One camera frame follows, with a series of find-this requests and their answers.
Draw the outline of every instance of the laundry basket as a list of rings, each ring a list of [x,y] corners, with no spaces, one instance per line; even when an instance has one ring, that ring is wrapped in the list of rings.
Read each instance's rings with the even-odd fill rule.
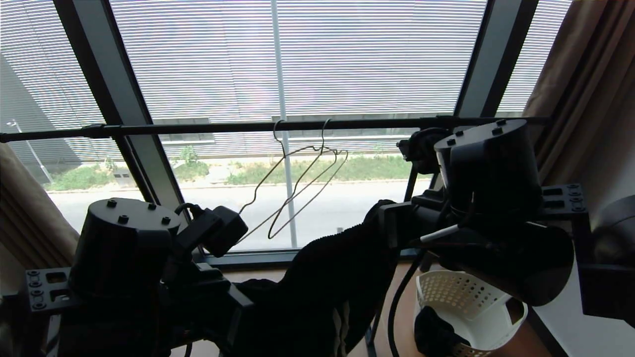
[[[505,303],[511,296],[470,274],[455,271],[430,271],[417,277],[415,316],[430,306],[454,332],[470,342],[458,344],[455,357],[484,357],[502,347],[514,336],[527,317],[511,321]]]

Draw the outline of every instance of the black garment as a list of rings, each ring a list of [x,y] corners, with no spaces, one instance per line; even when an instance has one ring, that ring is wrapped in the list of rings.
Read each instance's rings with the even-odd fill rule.
[[[255,323],[247,332],[252,348],[244,355],[341,356],[334,352],[339,337],[345,353],[361,341],[399,257],[388,248],[376,219],[377,208],[391,203],[380,201],[362,224],[309,243],[279,283],[236,284],[255,303]]]
[[[415,319],[415,342],[417,350],[426,357],[451,356],[452,348],[459,343],[470,346],[470,342],[455,334],[452,325],[430,306],[424,306]]]

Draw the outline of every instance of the brown curtain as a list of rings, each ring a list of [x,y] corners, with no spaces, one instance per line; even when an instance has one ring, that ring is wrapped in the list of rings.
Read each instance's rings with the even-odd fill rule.
[[[579,179],[635,80],[635,1],[574,1],[525,116],[551,116],[537,141],[544,185]]]
[[[79,235],[7,144],[0,144],[0,220],[0,243],[24,268],[71,265]]]

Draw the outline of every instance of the lamp post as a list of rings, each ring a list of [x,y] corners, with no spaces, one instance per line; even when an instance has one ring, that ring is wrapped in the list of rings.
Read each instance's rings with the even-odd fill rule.
[[[20,129],[20,125],[18,125],[18,122],[14,120],[10,121],[9,123],[6,123],[8,126],[15,126],[15,128],[18,130],[18,132],[22,133],[22,129]],[[48,179],[48,182],[53,183],[53,178],[51,177],[51,174],[48,173],[48,170],[46,169],[46,167],[44,167],[44,165],[42,165],[42,161],[40,161],[39,157],[36,154],[36,151],[33,150],[33,146],[31,146],[31,143],[28,140],[24,140],[25,143],[27,143],[27,146],[29,147],[29,149],[31,150],[31,154],[33,154],[33,157],[36,159],[37,163],[40,166],[40,169],[42,169],[42,172],[44,172],[44,174],[46,175],[46,178]]]

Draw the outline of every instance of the white wall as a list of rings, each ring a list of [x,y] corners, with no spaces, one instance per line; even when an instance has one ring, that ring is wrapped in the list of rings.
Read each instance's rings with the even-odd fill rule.
[[[635,98],[635,87],[627,98]],[[635,194],[635,101],[624,106],[580,176],[591,222],[606,205]],[[536,312],[570,356],[635,356],[635,328],[621,320],[582,314],[575,267],[560,296]]]

